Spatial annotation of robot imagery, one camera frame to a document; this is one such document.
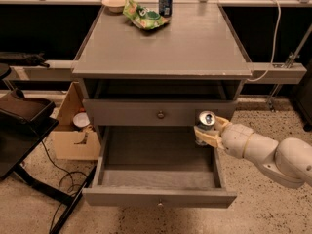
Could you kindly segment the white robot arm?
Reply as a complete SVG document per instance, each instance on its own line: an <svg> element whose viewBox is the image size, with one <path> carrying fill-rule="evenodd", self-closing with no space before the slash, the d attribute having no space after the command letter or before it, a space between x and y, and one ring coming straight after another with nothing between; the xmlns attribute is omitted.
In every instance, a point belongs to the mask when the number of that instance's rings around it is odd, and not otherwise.
<svg viewBox="0 0 312 234"><path fill-rule="evenodd" d="M304 183L312 186L312 146L289 137L277 141L257 134L252 128L233 124L211 111L203 111L194 127L196 141L224 150L237 159L253 163L273 181L297 189Z"/></svg>

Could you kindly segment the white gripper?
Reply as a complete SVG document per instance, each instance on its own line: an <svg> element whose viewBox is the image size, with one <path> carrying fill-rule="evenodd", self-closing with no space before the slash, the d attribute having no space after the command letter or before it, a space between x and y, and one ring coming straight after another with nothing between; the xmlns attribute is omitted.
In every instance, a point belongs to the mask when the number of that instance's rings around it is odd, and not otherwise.
<svg viewBox="0 0 312 234"><path fill-rule="evenodd" d="M213 148L224 147L225 152L235 158L242 158L245 146L254 130L242 124L230 124L230 121L216 116L215 130L204 130L194 127L196 142Z"/></svg>

